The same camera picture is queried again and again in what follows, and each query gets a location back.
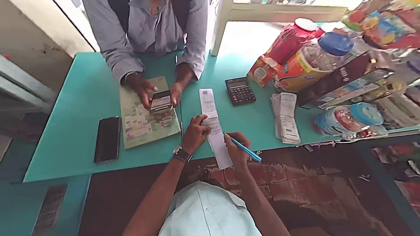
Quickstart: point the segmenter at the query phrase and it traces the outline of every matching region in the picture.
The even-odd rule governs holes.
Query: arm
[[[150,98],[147,89],[157,88],[144,80],[142,61],[134,56],[134,50],[126,38],[117,15],[109,6],[108,0],[84,0],[89,23],[106,63],[112,70],[113,77],[119,82],[128,72],[126,83],[134,89],[146,109],[150,109]]]
[[[255,225],[263,236],[289,236],[283,222],[261,192],[248,169],[247,160],[250,156],[232,142],[231,136],[247,148],[251,147],[251,142],[239,132],[225,134],[225,143],[234,164],[235,176],[240,182],[242,199],[245,201]]]
[[[204,143],[211,129],[202,125],[202,120],[205,118],[207,118],[206,115],[192,118],[185,132],[181,146],[189,154]],[[185,165],[185,161],[181,158],[174,157],[147,192],[124,230],[123,236],[150,236],[159,233]]]
[[[177,106],[182,90],[191,80],[199,80],[204,70],[207,32],[207,0],[191,0],[186,21],[186,47],[178,56],[178,77],[173,85],[173,105]]]

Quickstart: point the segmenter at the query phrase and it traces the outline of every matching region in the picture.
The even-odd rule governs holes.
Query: cuff
[[[197,60],[191,60],[187,56],[179,55],[178,62],[176,63],[176,65],[179,65],[184,62],[186,62],[190,66],[190,68],[194,72],[195,79],[198,81],[201,77],[201,73],[203,73],[204,63],[198,63]]]
[[[133,60],[124,59],[124,60],[121,60],[121,61],[117,62],[112,67],[112,76],[118,82],[120,82],[121,79],[128,72],[131,72],[131,71],[143,72],[143,70],[144,70],[144,65],[140,60],[133,61]]]

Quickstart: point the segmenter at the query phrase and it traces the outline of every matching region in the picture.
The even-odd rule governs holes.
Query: booklet cover
[[[168,90],[164,76],[149,79],[158,92]],[[149,115],[137,93],[128,86],[120,86],[121,118],[123,123],[124,148],[129,149],[179,133],[175,109],[159,117]]]

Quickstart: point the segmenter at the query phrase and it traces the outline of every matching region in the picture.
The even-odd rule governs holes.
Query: wristwatch
[[[181,144],[173,151],[173,156],[183,160],[184,162],[189,162],[192,158],[192,155],[182,149]]]
[[[126,85],[127,84],[127,77],[129,76],[129,75],[131,75],[131,74],[139,74],[137,71],[130,71],[130,72],[128,72],[126,75],[124,75],[124,77],[123,78],[121,78],[121,80],[120,80],[120,85]]]

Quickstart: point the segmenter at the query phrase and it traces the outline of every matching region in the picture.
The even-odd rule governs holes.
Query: black calculator
[[[229,97],[234,106],[255,102],[254,93],[249,86],[247,77],[225,80]]]

